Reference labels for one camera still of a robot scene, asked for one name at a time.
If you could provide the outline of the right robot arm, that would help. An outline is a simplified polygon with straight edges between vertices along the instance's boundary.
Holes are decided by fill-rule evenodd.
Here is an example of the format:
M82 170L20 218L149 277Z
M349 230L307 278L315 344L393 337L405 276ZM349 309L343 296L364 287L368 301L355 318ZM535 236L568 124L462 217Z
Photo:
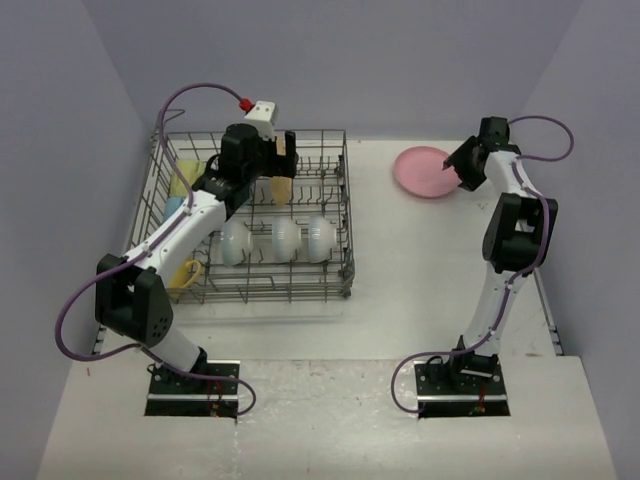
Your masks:
M459 393L497 375L501 335L516 295L550 244L558 203L533 185L523 160L510 141L510 122L491 116L444 162L463 189L474 191L488 181L498 195L482 242L486 275L480 300L446 368L448 385Z

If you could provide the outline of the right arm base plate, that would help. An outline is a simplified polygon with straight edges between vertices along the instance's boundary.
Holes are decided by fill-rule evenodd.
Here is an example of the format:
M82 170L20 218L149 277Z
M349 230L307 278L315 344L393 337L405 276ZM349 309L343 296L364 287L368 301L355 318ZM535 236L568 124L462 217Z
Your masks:
M413 365L420 419L510 415L500 364L489 377L454 374L440 360L414 361Z

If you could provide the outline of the orange yellow plate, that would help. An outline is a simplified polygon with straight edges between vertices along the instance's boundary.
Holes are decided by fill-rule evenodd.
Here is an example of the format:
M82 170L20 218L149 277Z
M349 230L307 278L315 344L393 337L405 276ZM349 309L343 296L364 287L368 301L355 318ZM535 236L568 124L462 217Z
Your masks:
M275 137L276 153L280 157L276 173L270 178L270 187L274 204L278 207L285 206L292 193L292 178L286 173L286 160L282 157L286 154L286 142L283 136Z

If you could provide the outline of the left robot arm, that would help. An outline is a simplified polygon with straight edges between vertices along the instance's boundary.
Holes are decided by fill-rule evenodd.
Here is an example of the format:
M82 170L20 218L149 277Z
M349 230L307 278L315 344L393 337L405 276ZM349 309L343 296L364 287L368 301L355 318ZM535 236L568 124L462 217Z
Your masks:
M208 369L203 350L174 326L166 287L188 254L248 200L258 178L296 175L294 132L285 132L284 147L279 151L276 140L263 139L252 125L229 126L174 214L137 247L121 257L107 254L97 265L96 320L173 369L172 380L187 393L206 385Z

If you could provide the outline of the pink plate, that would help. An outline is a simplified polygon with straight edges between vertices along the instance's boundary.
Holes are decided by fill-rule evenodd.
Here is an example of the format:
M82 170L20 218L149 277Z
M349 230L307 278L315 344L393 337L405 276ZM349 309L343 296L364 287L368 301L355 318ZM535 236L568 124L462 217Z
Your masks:
M452 193L460 185L453 168L445 168L449 154L431 146L415 146L401 152L393 163L396 182L408 193L435 199Z

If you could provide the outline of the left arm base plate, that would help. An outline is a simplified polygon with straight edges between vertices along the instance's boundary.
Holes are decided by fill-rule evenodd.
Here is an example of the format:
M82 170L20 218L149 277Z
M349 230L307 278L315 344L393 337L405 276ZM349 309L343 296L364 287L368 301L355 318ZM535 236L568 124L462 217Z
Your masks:
M197 380L178 376L159 365L151 374L144 415L147 417L238 417L236 382Z

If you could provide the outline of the white bowl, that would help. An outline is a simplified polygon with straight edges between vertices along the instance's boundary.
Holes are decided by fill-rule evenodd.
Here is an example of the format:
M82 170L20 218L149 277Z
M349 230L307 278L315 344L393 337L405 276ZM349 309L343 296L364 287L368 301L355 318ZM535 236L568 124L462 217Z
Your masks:
M276 263L292 261L302 244L299 226L290 218L277 217L272 222L272 249Z
M253 248L251 231L243 222L230 219L221 230L220 248L225 266L232 267L245 262Z
M335 226L322 216L312 216L308 222L308 253L311 263L321 263L331 258L337 245Z

